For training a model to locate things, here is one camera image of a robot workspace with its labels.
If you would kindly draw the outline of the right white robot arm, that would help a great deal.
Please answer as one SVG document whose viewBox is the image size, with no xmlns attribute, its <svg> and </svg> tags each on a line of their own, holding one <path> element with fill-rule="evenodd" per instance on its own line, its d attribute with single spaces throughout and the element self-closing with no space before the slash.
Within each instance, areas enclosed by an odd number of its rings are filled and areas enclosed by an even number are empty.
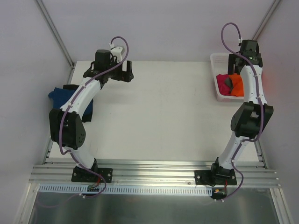
<svg viewBox="0 0 299 224">
<path fill-rule="evenodd" d="M 263 61 L 257 41 L 240 40 L 239 45 L 239 52 L 229 56 L 229 66 L 242 78 L 243 103 L 231 119 L 232 135 L 224 152 L 211 166 L 209 179 L 214 184 L 235 175 L 235 162 L 249 143 L 260 138 L 274 112 L 263 92 Z"/>
</svg>

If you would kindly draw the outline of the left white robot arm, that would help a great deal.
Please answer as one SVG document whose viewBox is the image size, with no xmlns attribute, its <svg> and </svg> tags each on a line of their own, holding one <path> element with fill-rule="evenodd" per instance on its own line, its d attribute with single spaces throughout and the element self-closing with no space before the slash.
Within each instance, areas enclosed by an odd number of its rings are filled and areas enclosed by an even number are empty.
<svg viewBox="0 0 299 224">
<path fill-rule="evenodd" d="M 126 60 L 127 56 L 128 51 L 121 46 L 97 50 L 95 60 L 83 74 L 81 84 L 70 99 L 49 113 L 51 140 L 58 144 L 61 154 L 71 154 L 87 181 L 94 181 L 98 170 L 96 159 L 84 146 L 86 131 L 82 117 L 109 79 L 130 82 L 134 78 L 132 63 Z"/>
</svg>

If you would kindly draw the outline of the orange t shirt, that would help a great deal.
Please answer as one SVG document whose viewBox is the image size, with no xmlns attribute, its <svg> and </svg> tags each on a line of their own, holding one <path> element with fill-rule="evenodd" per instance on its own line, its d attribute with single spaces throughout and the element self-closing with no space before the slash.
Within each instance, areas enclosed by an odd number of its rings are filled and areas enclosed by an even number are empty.
<svg viewBox="0 0 299 224">
<path fill-rule="evenodd" d="M 244 97 L 242 77 L 239 74 L 232 74 L 228 76 L 232 82 L 232 90 L 230 96 L 233 97 Z"/>
</svg>

